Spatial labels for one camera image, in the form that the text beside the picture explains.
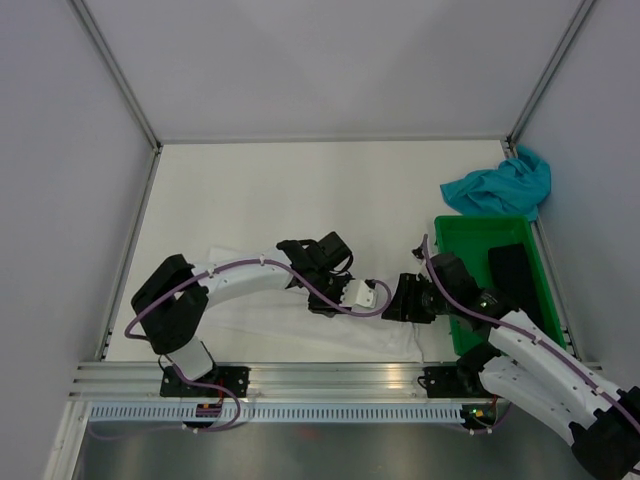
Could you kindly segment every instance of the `gray wall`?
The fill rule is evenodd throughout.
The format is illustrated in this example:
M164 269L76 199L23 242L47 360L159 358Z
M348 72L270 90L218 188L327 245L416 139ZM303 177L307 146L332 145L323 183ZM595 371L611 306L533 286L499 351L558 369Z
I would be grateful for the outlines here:
M503 136L579 0L88 0L162 140Z
M64 0L0 2L0 465L42 474L150 149Z
M640 2L599 2L522 143L553 171L541 219L578 339L640 383Z

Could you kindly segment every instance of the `blue towel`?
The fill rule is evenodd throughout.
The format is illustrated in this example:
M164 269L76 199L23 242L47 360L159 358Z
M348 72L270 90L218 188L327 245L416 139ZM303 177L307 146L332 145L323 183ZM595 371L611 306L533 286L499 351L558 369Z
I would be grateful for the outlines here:
M549 164L526 147L516 148L495 170L477 170L462 180L440 185L444 201L463 215L538 217L538 204L551 191Z

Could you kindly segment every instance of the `green plastic bin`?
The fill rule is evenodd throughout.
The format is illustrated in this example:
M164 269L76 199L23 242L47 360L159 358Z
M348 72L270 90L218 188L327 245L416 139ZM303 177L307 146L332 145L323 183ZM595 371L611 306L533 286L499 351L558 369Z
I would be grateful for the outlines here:
M438 251L452 252L461 258L469 273L481 287L494 286L489 271L489 249L523 243L540 300L544 332L562 348L566 348L549 284L526 217L442 216L436 218L435 225ZM461 328L455 316L452 315L449 318L453 348L458 355L463 355L482 342L480 337Z

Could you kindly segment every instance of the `metal floor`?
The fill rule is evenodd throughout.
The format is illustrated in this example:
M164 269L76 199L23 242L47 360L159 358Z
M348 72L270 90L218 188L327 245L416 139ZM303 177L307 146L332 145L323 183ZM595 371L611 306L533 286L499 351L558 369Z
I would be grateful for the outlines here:
M110 422L116 434L150 424ZM82 480L588 480L559 437L514 409L490 437L432 425L249 423L222 434L85 438Z

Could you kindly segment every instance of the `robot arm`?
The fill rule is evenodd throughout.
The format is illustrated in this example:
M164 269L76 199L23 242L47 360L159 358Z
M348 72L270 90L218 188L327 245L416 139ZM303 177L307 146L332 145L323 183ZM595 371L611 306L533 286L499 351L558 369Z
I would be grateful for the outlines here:
M219 264L192 265L174 255L133 297L138 317L125 335L148 340L157 354L166 355L188 380L195 380L215 367L195 336L205 310L261 290L304 284L310 289L309 310L329 316L382 314L387 320L431 323L437 315L455 315L486 340L476 347L479 355L473 349L458 360L463 383L504 397L541 420L571 446L595 478L618 480L629 473L640 461L640 389L626 392L587 369L500 291L478 287L459 258L445 253L429 259L425 245L414 255L427 257L431 281L402 274L393 299L367 314L349 309L375 306L376 281L351 276L351 251L335 232L318 242L288 240L261 254ZM347 266L336 272L343 262ZM137 322L146 337L131 335Z
M167 356L187 379L196 380L215 367L195 333L204 312L219 303L263 290L297 287L301 278L339 308L310 292L308 307L313 313L333 316L356 306L373 308L372 281L354 279L346 269L335 271L345 261L348 268L350 259L351 250L335 232L318 242L286 240L262 253L220 263L192 265L182 255L173 255L134 295L131 305L138 317L125 335L139 321L146 337L130 338L148 340L155 353ZM158 303L163 296L167 298Z
M618 480L634 468L640 461L638 387L624 391L582 365L499 291L478 287L454 255L436 255L426 266L433 281L423 300L428 313L453 314L486 340L458 360L467 378L471 365L484 390L552 428L594 478Z

